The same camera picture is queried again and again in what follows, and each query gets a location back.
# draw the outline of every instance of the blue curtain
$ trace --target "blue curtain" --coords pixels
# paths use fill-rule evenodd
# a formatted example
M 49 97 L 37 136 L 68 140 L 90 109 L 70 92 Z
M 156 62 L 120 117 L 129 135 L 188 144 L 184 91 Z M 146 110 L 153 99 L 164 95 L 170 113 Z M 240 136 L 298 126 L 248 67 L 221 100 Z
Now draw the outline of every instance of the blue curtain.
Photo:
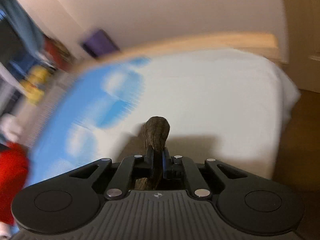
M 26 51 L 35 58 L 44 48 L 44 36 L 17 0 L 0 0 L 0 11 L 20 37 Z

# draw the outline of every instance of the wooden bed frame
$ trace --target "wooden bed frame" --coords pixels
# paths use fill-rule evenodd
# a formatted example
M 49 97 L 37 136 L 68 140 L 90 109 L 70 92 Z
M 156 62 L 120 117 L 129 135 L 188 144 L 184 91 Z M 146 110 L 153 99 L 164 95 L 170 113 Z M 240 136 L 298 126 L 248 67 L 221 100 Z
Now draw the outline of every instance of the wooden bed frame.
M 124 49 L 121 52 L 112 53 L 98 60 L 85 61 L 76 65 L 73 67 L 72 73 L 81 74 L 83 71 L 104 63 L 126 60 L 133 57 L 151 57 L 184 51 L 221 48 L 234 48 L 251 52 L 268 58 L 276 64 L 280 64 L 278 42 L 274 35 L 268 33 L 233 32 L 178 37 Z

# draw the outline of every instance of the purple object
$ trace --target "purple object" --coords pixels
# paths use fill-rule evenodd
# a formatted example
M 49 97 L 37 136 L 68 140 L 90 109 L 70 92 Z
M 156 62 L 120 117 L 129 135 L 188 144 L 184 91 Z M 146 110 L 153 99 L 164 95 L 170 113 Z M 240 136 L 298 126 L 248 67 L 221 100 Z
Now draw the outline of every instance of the purple object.
M 97 30 L 83 42 L 82 48 L 92 57 L 100 57 L 118 51 L 118 46 L 103 31 Z

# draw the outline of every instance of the bed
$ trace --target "bed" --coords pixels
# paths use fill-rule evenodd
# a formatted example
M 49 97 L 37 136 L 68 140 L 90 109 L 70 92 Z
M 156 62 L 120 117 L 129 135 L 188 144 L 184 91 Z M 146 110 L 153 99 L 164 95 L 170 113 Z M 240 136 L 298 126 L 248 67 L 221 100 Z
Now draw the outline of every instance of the bed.
M 179 38 L 85 62 L 32 149 L 29 183 L 143 154 L 141 124 L 157 115 L 170 123 L 171 155 L 271 178 L 299 99 L 279 62 L 276 39 L 264 33 Z

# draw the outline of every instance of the mattress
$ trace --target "mattress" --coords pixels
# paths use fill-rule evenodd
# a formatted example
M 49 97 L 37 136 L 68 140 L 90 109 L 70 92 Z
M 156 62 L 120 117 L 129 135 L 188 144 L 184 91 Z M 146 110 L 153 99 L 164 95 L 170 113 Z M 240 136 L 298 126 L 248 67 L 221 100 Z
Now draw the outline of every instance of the mattress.
M 79 77 L 46 125 L 29 183 L 103 157 L 143 154 L 139 130 L 152 116 L 171 126 L 170 155 L 215 158 L 271 178 L 299 95 L 274 63 L 235 49 L 101 65 Z

